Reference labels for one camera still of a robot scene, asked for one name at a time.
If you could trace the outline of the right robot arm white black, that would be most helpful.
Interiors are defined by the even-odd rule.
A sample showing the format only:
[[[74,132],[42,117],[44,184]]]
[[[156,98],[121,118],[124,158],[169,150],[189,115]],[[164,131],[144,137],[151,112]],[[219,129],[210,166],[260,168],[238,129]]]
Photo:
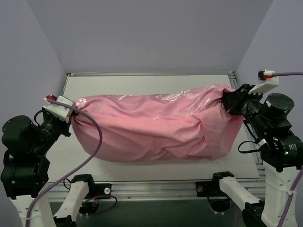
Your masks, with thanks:
[[[265,170],[265,198],[252,195],[230,172],[215,173],[210,189],[227,195],[241,210],[248,227],[295,227],[296,186],[303,175],[303,143],[291,131],[288,114],[293,100],[280,93],[269,94],[262,103],[261,85],[242,85],[225,92],[225,110],[242,116],[256,134],[254,140]]]

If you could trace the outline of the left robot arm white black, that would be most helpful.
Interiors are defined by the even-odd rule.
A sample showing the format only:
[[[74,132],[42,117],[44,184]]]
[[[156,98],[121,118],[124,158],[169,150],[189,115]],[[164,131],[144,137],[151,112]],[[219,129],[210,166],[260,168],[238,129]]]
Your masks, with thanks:
[[[96,191],[92,175],[76,175],[58,212],[53,215],[48,194],[40,195],[48,185],[50,161],[46,153],[61,135],[70,136],[70,120],[61,120],[46,110],[43,123],[33,124],[24,115],[8,120],[2,128],[4,169],[0,179],[6,195],[19,212],[25,227],[74,227],[85,198]]]

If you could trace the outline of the pink floral pillowcase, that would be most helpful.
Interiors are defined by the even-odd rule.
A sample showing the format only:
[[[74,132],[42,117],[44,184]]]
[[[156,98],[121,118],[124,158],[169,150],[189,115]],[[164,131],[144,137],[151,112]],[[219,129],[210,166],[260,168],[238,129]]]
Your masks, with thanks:
[[[229,154],[243,117],[221,98],[226,85],[174,94],[97,95],[75,100],[72,128],[85,152],[104,161],[216,160]]]

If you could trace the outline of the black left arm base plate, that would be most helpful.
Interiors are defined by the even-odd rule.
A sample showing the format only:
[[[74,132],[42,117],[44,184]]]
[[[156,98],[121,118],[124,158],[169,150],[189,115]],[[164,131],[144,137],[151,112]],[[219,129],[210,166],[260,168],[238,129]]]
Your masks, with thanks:
[[[85,182],[88,184],[89,192],[85,199],[89,199],[100,195],[110,195],[112,184],[110,183],[96,183],[91,174],[76,175],[71,180],[71,183]]]

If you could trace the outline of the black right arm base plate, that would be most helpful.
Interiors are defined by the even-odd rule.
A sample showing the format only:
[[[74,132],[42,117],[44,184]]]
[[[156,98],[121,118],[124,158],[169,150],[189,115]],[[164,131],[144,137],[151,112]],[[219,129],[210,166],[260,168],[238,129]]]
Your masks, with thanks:
[[[210,181],[196,182],[197,197],[227,197],[219,186],[219,181],[224,177],[234,177],[229,171],[213,173]]]

